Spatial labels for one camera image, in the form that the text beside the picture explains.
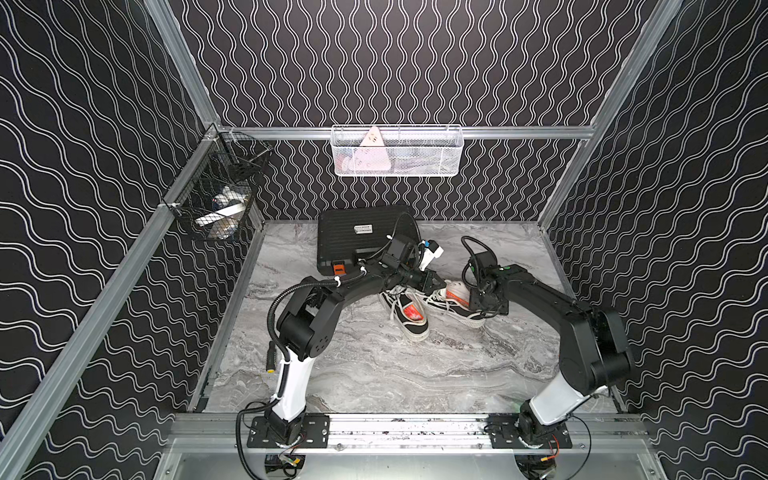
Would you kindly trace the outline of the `black white sneaker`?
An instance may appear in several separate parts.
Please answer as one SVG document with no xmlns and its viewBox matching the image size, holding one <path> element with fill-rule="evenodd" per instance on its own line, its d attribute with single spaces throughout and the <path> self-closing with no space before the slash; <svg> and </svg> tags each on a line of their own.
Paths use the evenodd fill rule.
<svg viewBox="0 0 768 480">
<path fill-rule="evenodd" d="M 381 292 L 379 300 L 406 339 L 421 342 L 428 338 L 430 329 L 426 309 L 410 289 L 394 287 Z"/>
<path fill-rule="evenodd" d="M 469 328 L 479 329 L 483 327 L 486 319 L 483 317 L 482 313 L 473 312 L 469 307 L 462 308 L 457 303 L 447 300 L 445 298 L 445 288 L 436 291 L 433 294 L 428 294 L 425 297 L 426 305 L 446 313 L 448 316 Z"/>
</svg>

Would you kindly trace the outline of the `white insole orange edge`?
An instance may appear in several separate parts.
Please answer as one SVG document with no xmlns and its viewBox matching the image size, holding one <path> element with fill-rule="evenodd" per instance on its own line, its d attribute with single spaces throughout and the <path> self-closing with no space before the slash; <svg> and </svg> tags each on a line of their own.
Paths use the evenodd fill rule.
<svg viewBox="0 0 768 480">
<path fill-rule="evenodd" d="M 468 308 L 470 296 L 470 291 L 463 281 L 446 281 L 445 298 L 447 300 L 457 303 L 462 308 Z"/>
</svg>

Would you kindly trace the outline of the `red patterned insole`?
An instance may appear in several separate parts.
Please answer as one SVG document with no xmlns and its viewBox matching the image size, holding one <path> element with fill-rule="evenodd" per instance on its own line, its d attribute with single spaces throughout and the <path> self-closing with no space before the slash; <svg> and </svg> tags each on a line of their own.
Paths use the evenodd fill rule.
<svg viewBox="0 0 768 480">
<path fill-rule="evenodd" d="M 425 313 L 415 303 L 409 303 L 404 306 L 402 313 L 409 323 L 424 324 L 427 321 Z"/>
</svg>

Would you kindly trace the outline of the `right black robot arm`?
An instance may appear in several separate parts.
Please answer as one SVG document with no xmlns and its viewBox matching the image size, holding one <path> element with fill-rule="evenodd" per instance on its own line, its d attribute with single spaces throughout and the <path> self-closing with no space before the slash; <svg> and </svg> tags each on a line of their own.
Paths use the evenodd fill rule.
<svg viewBox="0 0 768 480">
<path fill-rule="evenodd" d="M 559 336 L 558 373 L 523 402 L 516 422 L 520 441 L 536 447 L 548 441 L 589 397 L 626 379 L 634 368 L 624 321 L 612 309 L 577 300 L 538 280 L 517 264 L 502 266 L 483 242 L 461 238 L 472 273 L 469 308 L 496 316 L 515 303 L 552 327 Z"/>
</svg>

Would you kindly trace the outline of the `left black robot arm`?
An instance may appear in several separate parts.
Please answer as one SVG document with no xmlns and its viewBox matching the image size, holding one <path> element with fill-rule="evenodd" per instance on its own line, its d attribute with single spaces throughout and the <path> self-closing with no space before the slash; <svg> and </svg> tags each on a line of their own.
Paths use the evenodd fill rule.
<svg viewBox="0 0 768 480">
<path fill-rule="evenodd" d="M 385 247 L 359 260 L 350 273 L 337 272 L 328 280 L 307 277 L 279 294 L 267 313 L 269 366 L 281 356 L 276 391 L 265 404 L 241 413 L 262 413 L 277 445 L 297 444 L 314 362 L 330 345 L 343 310 L 366 297 L 379 296 L 407 334 L 425 338 L 428 325 L 422 298 L 446 287 L 429 268 L 442 254 L 435 240 L 416 242 L 393 234 Z"/>
</svg>

